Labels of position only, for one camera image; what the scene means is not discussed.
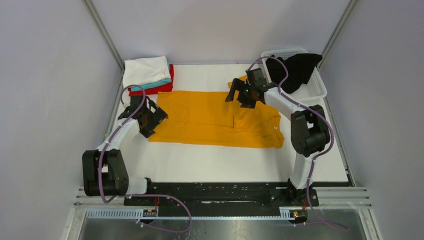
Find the yellow t shirt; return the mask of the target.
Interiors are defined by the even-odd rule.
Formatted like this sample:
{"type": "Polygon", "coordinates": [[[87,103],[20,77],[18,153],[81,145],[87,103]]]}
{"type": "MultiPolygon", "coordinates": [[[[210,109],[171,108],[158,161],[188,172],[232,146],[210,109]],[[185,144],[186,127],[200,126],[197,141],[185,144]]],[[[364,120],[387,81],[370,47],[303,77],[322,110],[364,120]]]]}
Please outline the yellow t shirt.
{"type": "Polygon", "coordinates": [[[258,149],[283,146],[277,109],[262,102],[244,108],[236,100],[226,102],[227,95],[223,91],[158,93],[157,104],[168,117],[148,140],[258,149]]]}

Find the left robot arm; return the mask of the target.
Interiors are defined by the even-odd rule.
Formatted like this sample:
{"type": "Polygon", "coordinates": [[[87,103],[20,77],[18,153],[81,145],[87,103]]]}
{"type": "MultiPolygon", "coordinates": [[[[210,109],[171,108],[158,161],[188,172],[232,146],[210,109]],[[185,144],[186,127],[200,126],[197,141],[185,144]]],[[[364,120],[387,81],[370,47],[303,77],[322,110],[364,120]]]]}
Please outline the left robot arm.
{"type": "Polygon", "coordinates": [[[134,137],[151,137],[155,128],[167,118],[168,114],[151,99],[127,106],[105,141],[82,154],[85,194],[89,197],[136,195],[142,205],[152,204],[155,192],[148,187],[150,179],[130,176],[123,152],[134,137]]]}

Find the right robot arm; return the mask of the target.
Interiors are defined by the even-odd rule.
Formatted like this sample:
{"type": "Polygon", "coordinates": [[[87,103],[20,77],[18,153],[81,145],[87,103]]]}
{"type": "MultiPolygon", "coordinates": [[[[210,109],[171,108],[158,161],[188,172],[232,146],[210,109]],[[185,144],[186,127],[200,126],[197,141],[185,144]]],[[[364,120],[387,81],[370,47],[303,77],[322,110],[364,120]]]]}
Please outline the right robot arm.
{"type": "Polygon", "coordinates": [[[290,142],[296,152],[294,168],[287,181],[285,196],[293,206],[301,205],[312,192],[316,160],[333,146],[334,133],[324,109],[306,106],[285,93],[280,86],[253,80],[233,79],[226,102],[234,99],[243,108],[254,108],[257,102],[278,110],[290,121],[290,142]]]}

